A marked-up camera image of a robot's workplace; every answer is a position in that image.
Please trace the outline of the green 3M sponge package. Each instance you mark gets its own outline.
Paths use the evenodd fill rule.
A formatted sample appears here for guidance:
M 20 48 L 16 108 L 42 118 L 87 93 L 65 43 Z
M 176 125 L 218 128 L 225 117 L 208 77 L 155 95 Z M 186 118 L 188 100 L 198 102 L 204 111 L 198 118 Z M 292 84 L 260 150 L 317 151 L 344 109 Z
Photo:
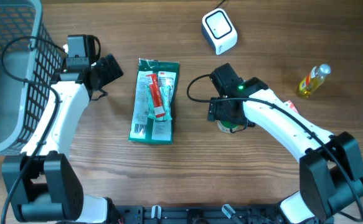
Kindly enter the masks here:
M 179 63 L 139 59 L 133 117 L 128 139 L 148 144 L 172 144 L 173 118 L 165 122 L 148 118 L 146 76 L 151 73 L 157 75 L 159 86 L 169 85 L 172 87 L 171 117 L 174 115 L 174 99 L 179 79 Z

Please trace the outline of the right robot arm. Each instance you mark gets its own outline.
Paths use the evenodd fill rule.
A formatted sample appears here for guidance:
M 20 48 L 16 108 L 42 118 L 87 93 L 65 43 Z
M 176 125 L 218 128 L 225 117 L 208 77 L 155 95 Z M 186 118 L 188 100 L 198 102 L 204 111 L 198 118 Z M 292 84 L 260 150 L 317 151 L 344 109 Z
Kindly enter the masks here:
M 283 223 L 330 220 L 363 196 L 363 159 L 348 132 L 335 135 L 293 111 L 260 79 L 243 80 L 226 63 L 210 75 L 219 97 L 210 100 L 209 121 L 245 129 L 259 125 L 299 164 L 299 189 L 278 204 Z

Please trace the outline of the red white tube packet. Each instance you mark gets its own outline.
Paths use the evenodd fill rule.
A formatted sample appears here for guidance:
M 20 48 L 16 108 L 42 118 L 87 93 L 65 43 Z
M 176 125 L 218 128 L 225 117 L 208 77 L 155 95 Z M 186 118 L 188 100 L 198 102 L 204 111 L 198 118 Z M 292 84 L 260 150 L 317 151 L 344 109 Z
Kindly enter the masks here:
M 148 74 L 146 76 L 148 87 L 148 106 L 149 115 L 152 119 L 161 121 L 164 119 L 166 112 L 159 91 L 158 77 L 155 73 Z

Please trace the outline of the pink tissue pack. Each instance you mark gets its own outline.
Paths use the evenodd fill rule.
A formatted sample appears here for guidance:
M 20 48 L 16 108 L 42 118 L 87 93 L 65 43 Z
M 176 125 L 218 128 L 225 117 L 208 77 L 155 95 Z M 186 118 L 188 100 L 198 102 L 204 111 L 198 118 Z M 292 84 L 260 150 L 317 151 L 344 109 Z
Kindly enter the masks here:
M 292 103 L 292 101 L 290 101 L 290 100 L 286 101 L 286 102 L 285 102 L 285 105 L 286 105 L 289 109 L 293 110 L 295 113 L 299 113 L 299 112 L 298 112 L 298 110 L 296 109 L 295 105 Z

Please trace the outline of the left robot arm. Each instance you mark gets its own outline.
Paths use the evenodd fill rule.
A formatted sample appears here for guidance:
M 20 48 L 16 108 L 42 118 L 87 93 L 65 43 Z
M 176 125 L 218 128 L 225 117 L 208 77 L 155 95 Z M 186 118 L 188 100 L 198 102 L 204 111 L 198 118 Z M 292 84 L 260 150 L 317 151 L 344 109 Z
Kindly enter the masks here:
M 11 208 L 17 221 L 119 223 L 121 214 L 108 197 L 93 197 L 68 161 L 79 119 L 92 94 L 123 75 L 112 54 L 101 57 L 94 35 L 69 35 L 67 56 L 48 84 L 49 100 L 32 138 L 16 156 L 6 156 L 2 177 L 7 190 L 1 214 Z

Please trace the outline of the green lid jar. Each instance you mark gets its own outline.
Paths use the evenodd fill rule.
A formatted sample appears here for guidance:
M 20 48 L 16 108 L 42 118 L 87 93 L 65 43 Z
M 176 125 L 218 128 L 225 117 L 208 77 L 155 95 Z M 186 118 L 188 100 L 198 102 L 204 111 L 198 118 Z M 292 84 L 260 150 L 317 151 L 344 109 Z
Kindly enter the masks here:
M 241 125 L 233 124 L 233 123 L 230 123 L 227 121 L 218 121 L 217 126 L 222 132 L 225 132 L 225 133 L 231 133 L 231 130 L 237 131 L 237 130 L 241 129 Z

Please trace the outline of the yellow liquid bottle grey cap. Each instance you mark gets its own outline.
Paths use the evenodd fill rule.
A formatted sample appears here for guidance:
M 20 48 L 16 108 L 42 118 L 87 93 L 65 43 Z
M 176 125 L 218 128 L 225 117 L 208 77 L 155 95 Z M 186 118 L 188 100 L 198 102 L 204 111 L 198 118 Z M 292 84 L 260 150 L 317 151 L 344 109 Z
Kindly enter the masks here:
M 331 73 L 328 64 L 321 64 L 313 67 L 310 73 L 305 76 L 296 88 L 297 95 L 302 98 L 309 98 L 325 81 L 325 78 Z

